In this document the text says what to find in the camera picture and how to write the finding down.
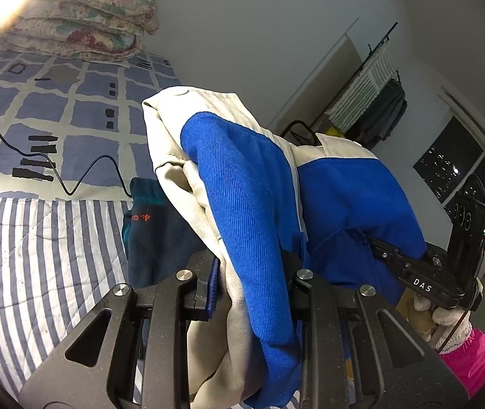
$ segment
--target black wire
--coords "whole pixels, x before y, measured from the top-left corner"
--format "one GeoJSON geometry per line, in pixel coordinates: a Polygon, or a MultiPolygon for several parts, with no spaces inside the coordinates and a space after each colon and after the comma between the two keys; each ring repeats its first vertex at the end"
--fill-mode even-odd
{"type": "MultiPolygon", "coordinates": [[[[479,176],[475,175],[475,173],[472,172],[471,174],[468,175],[468,177],[466,178],[466,181],[464,181],[464,186],[462,186],[462,189],[465,192],[466,186],[468,184],[468,180],[470,178],[475,178],[475,181],[477,182],[477,184],[479,186],[479,189],[481,190],[481,193],[483,194],[484,202],[485,202],[485,188],[484,188],[483,182],[481,181],[481,179],[479,178],[479,176]]],[[[481,257],[481,260],[480,260],[479,264],[481,264],[481,262],[483,261],[483,258],[484,258],[484,250],[485,250],[485,236],[481,240],[481,245],[480,245],[480,252],[481,252],[480,257],[481,257]]],[[[456,322],[456,324],[452,328],[451,332],[449,333],[448,337],[445,338],[445,341],[443,341],[443,344],[441,345],[441,347],[437,351],[438,354],[441,353],[441,351],[443,350],[443,348],[445,348],[445,346],[447,345],[448,341],[451,339],[451,337],[454,335],[454,333],[456,332],[456,330],[458,329],[458,327],[461,325],[462,321],[464,320],[464,318],[466,317],[466,315],[468,314],[468,312],[470,311],[470,309],[473,307],[473,303],[475,303],[475,300],[477,299],[477,297],[478,297],[478,289],[477,289],[477,286],[475,286],[475,292],[473,292],[473,298],[471,299],[471,303],[468,305],[468,307],[465,307],[464,308],[464,314],[462,314],[462,316],[458,319],[458,321],[456,322]]]]}
{"type": "Polygon", "coordinates": [[[66,188],[65,184],[63,183],[63,180],[61,180],[61,176],[59,175],[59,173],[57,172],[57,169],[55,169],[55,164],[53,163],[53,161],[51,161],[51,159],[46,155],[46,154],[43,154],[41,152],[37,152],[37,153],[34,153],[34,154],[26,154],[25,152],[19,150],[17,147],[15,146],[12,146],[10,143],[8,143],[6,141],[6,139],[2,136],[2,133],[0,132],[0,139],[1,141],[8,147],[10,148],[11,150],[14,150],[16,151],[19,155],[23,156],[23,157],[44,157],[51,165],[51,168],[53,169],[53,171],[55,172],[55,175],[57,177],[57,179],[59,180],[59,183],[61,183],[61,187],[63,188],[63,190],[65,191],[65,193],[71,197],[72,195],[74,195],[74,192],[76,192],[76,189],[78,189],[78,187],[80,186],[80,184],[82,183],[82,180],[84,179],[84,177],[87,175],[87,173],[91,170],[91,168],[93,167],[93,165],[95,163],[97,163],[97,161],[99,161],[100,159],[102,158],[107,158],[109,159],[110,161],[112,161],[112,163],[114,163],[114,167],[115,167],[115,171],[118,173],[118,177],[119,177],[119,181],[121,181],[122,183],[122,188],[123,188],[123,191],[125,192],[125,195],[127,195],[127,197],[131,198],[131,194],[129,194],[129,192],[127,192],[127,188],[125,187],[125,183],[123,182],[123,178],[122,178],[122,174],[121,172],[119,172],[119,167],[118,167],[118,164],[115,162],[114,158],[111,157],[110,155],[101,155],[101,156],[98,156],[97,158],[95,158],[95,160],[93,161],[93,163],[91,163],[89,165],[89,167],[87,168],[87,170],[83,173],[83,175],[80,177],[80,179],[78,180],[78,183],[76,183],[76,185],[74,186],[74,189],[72,189],[71,192],[68,191],[68,189],[66,188]]]}

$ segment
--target floral pattern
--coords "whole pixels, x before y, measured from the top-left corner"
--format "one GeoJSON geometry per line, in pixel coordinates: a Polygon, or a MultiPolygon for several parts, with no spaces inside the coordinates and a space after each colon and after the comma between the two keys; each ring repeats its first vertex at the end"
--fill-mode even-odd
{"type": "Polygon", "coordinates": [[[28,0],[0,49],[84,60],[134,56],[159,27],[155,0],[28,0]]]}

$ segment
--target metal screw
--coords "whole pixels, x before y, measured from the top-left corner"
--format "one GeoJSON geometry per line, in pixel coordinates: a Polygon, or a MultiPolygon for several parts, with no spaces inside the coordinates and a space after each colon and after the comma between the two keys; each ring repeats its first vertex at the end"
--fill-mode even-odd
{"type": "Polygon", "coordinates": [[[129,285],[126,283],[120,283],[119,285],[115,285],[112,289],[114,295],[118,297],[123,297],[127,292],[129,292],[129,285]]]}
{"type": "Polygon", "coordinates": [[[377,291],[375,291],[373,286],[363,285],[360,287],[360,293],[365,297],[373,297],[377,291]]]}
{"type": "Polygon", "coordinates": [[[180,281],[186,281],[193,277],[193,272],[189,269],[182,269],[176,272],[176,278],[180,281]]]}
{"type": "Polygon", "coordinates": [[[299,269],[297,275],[300,280],[310,280],[314,274],[309,269],[299,269]]]}

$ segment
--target cable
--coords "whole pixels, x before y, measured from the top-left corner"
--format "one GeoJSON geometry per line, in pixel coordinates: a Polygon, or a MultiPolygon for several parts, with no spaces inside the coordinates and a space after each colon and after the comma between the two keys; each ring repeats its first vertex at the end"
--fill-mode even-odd
{"type": "Polygon", "coordinates": [[[91,163],[89,165],[89,167],[87,168],[87,170],[80,177],[80,179],[78,180],[78,183],[76,183],[76,185],[74,186],[74,189],[72,189],[72,191],[69,192],[69,190],[66,188],[65,184],[63,183],[63,180],[61,180],[61,176],[57,172],[57,169],[55,169],[55,165],[53,164],[53,161],[51,161],[51,159],[46,154],[43,154],[41,152],[37,152],[37,153],[34,153],[34,154],[26,154],[25,152],[19,150],[17,147],[12,146],[10,143],[8,143],[6,141],[6,139],[2,136],[2,133],[1,132],[0,132],[0,139],[1,139],[1,141],[8,148],[10,148],[11,150],[16,151],[19,155],[21,155],[23,157],[44,157],[50,163],[51,168],[53,169],[53,171],[55,172],[55,175],[56,175],[57,179],[59,180],[59,183],[61,183],[61,187],[63,188],[63,190],[65,191],[65,193],[69,197],[71,197],[72,195],[74,195],[74,192],[76,192],[76,189],[78,189],[78,187],[82,183],[82,180],[87,175],[87,173],[91,170],[91,168],[93,167],[93,165],[95,163],[97,163],[97,161],[99,161],[100,159],[107,158],[110,161],[112,161],[112,163],[114,163],[115,171],[118,173],[119,181],[121,181],[121,183],[122,183],[122,188],[123,188],[123,191],[125,192],[125,195],[127,195],[127,197],[131,198],[131,194],[129,194],[129,192],[127,192],[127,188],[125,187],[125,183],[123,182],[122,174],[121,174],[121,172],[119,172],[118,164],[115,162],[114,158],[112,158],[110,155],[101,155],[101,156],[98,156],[97,158],[95,158],[95,160],[93,161],[93,163],[91,163]]]}
{"type": "MultiPolygon", "coordinates": [[[[475,181],[477,182],[477,184],[479,186],[479,189],[481,190],[481,193],[483,194],[484,202],[485,202],[485,188],[484,188],[483,182],[481,181],[481,179],[479,178],[479,176],[475,175],[475,173],[472,172],[471,174],[468,175],[468,177],[466,178],[466,181],[464,181],[464,186],[462,186],[463,191],[465,192],[466,186],[468,184],[468,180],[471,177],[475,178],[475,181]]],[[[480,244],[480,252],[481,252],[480,258],[481,258],[481,260],[480,260],[479,264],[481,264],[481,262],[483,261],[483,258],[484,258],[484,250],[485,250],[485,235],[482,238],[481,244],[480,244]]],[[[438,354],[440,354],[441,351],[445,348],[445,346],[447,345],[447,343],[449,342],[449,340],[452,338],[452,336],[454,335],[454,333],[456,332],[456,330],[461,325],[462,321],[464,321],[464,318],[466,317],[466,315],[468,314],[468,312],[470,311],[470,309],[473,307],[473,303],[475,303],[475,300],[477,299],[477,297],[478,297],[478,288],[475,285],[475,289],[474,289],[474,292],[473,292],[473,298],[471,299],[470,304],[468,305],[468,307],[465,307],[464,308],[464,314],[462,314],[462,316],[458,319],[458,321],[456,322],[456,324],[452,328],[452,330],[449,333],[449,335],[445,338],[445,341],[443,341],[442,345],[440,346],[439,350],[437,351],[438,354]]]]}

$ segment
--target folded blanket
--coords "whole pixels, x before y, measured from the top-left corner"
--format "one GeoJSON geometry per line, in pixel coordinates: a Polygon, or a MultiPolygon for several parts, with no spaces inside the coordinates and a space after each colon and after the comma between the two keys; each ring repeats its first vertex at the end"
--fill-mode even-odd
{"type": "Polygon", "coordinates": [[[0,35],[0,50],[123,60],[158,27],[155,0],[28,0],[0,35]]]}
{"type": "Polygon", "coordinates": [[[403,291],[364,234],[420,257],[409,203],[369,151],[319,135],[296,147],[260,127],[234,94],[165,89],[143,102],[149,149],[168,199],[220,259],[216,312],[187,333],[192,409],[284,407],[300,384],[281,248],[333,284],[403,291]]]}

